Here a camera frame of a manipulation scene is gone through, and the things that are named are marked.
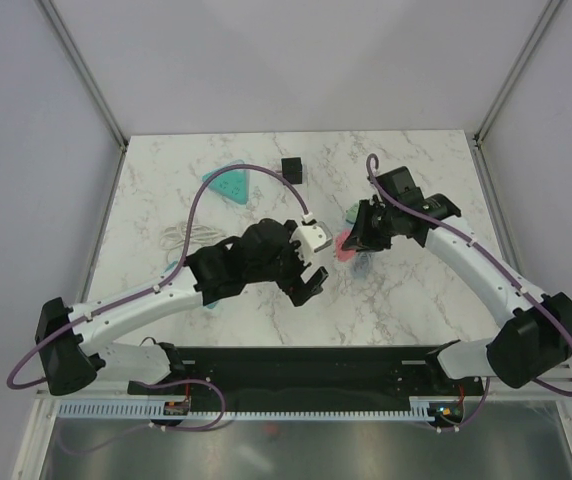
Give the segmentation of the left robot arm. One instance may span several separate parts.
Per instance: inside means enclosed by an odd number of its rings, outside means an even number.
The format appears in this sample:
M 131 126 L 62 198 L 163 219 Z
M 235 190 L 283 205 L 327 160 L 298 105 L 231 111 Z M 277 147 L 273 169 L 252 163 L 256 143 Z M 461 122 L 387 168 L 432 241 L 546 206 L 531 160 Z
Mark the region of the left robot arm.
M 161 275 L 129 293 L 95 303 L 68 306 L 62 298 L 41 310 L 35 342 L 48 391 L 76 393 L 110 370 L 108 347 L 147 324 L 237 296 L 246 286 L 273 282 L 300 307 L 322 291 L 328 276 L 319 267 L 309 279 L 303 272 L 332 235 L 321 222 L 299 225 L 263 219 L 241 236 L 202 247 Z

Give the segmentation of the coral square adapter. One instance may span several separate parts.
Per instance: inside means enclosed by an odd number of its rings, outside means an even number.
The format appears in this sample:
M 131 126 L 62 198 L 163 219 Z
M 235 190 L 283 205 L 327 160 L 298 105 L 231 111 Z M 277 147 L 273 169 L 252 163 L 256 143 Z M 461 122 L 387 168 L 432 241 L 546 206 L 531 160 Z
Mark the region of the coral square adapter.
M 335 257 L 339 262 L 345 263 L 351 260 L 355 255 L 355 250 L 345 250 L 344 242 L 348 239 L 350 231 L 348 229 L 342 231 L 335 239 Z

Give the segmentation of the black cube socket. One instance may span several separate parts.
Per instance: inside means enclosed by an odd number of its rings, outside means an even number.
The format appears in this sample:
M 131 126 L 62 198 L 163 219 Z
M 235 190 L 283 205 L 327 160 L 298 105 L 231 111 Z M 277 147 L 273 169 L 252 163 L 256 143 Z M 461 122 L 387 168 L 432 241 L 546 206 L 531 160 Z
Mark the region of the black cube socket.
M 300 157 L 285 157 L 280 160 L 281 176 L 292 185 L 303 183 L 303 163 Z

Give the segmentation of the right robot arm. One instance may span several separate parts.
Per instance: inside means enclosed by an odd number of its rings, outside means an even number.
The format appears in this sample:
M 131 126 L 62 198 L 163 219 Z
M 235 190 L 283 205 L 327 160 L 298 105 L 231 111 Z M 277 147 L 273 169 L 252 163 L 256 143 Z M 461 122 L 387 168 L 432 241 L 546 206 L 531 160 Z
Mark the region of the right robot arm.
M 426 197 L 400 167 L 370 175 L 376 194 L 359 203 L 343 251 L 380 252 L 403 236 L 444 262 L 490 312 L 497 335 L 452 341 L 433 350 L 424 381 L 443 394 L 465 377 L 496 377 L 518 389 L 572 355 L 572 300 L 549 295 L 525 280 L 479 242 L 460 209 L 445 195 Z

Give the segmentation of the green cube plug adapter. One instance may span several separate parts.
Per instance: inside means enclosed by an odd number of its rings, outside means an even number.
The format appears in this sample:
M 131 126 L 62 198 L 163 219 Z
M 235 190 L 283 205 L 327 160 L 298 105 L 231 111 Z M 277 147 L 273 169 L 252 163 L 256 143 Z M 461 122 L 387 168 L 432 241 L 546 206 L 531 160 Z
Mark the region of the green cube plug adapter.
M 349 224 L 354 224 L 357 216 L 358 216 L 358 211 L 359 211 L 359 205 L 358 204 L 354 204 L 352 205 L 345 214 L 345 221 Z

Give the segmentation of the teal triangular power strip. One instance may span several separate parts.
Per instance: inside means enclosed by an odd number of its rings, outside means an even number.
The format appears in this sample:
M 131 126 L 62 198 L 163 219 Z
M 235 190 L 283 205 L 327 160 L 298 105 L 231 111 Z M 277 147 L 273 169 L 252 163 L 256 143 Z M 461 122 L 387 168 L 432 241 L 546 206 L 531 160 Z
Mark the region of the teal triangular power strip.
M 245 169 L 227 171 L 210 182 L 208 189 L 238 205 L 246 205 L 249 199 L 249 172 Z

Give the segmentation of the blue round power strip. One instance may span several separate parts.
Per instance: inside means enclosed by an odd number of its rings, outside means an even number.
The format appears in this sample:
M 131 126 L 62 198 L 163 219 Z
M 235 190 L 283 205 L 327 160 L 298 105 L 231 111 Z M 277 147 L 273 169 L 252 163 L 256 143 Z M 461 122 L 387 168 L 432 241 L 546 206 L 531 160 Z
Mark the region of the blue round power strip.
M 351 264 L 351 274 L 354 278 L 365 278 L 372 270 L 372 252 L 358 252 Z

